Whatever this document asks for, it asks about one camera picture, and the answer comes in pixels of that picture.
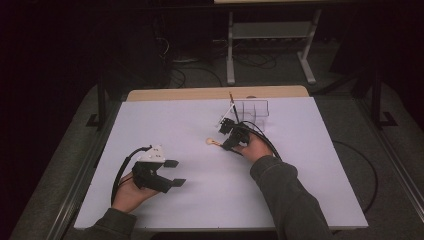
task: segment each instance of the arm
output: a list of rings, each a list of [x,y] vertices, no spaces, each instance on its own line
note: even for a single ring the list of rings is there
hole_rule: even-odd
[[[157,193],[148,188],[138,189],[132,180],[132,173],[123,177],[112,207],[94,226],[83,232],[82,239],[130,239],[137,218],[129,213]]]
[[[331,239],[318,201],[299,182],[294,166],[273,157],[253,134],[247,147],[234,150],[253,162],[250,174],[264,195],[279,239]]]

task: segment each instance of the hand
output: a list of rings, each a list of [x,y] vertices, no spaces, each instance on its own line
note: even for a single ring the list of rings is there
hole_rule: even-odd
[[[239,145],[235,146],[233,149],[253,163],[263,156],[273,155],[268,145],[258,136],[249,133],[249,138],[249,144],[246,147]]]
[[[121,178],[112,208],[121,212],[129,213],[136,209],[141,203],[158,193],[158,191],[149,188],[139,189],[133,181],[131,172]]]

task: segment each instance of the gray sleeve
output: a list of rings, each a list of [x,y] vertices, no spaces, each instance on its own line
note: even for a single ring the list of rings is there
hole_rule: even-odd
[[[94,226],[84,230],[82,239],[130,239],[136,221],[134,215],[109,208]]]
[[[250,175],[264,195],[279,239],[332,238],[318,201],[299,182],[294,166],[264,156]]]

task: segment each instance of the person's left hand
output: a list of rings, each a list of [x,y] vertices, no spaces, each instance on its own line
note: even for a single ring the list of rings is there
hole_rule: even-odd
[[[131,172],[121,178],[112,208],[129,213],[136,209],[141,203],[158,193],[158,191],[149,188],[139,189],[133,181]]]

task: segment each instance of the white metal stand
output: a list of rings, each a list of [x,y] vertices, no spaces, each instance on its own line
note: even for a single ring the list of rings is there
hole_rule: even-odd
[[[307,60],[309,49],[318,26],[321,9],[315,11],[312,21],[305,22],[263,22],[263,23],[234,23],[233,13],[230,12],[228,21],[228,55],[227,55],[227,84],[235,84],[233,63],[233,39],[252,38],[306,38],[303,51],[298,52],[298,58],[309,84],[316,80]]]

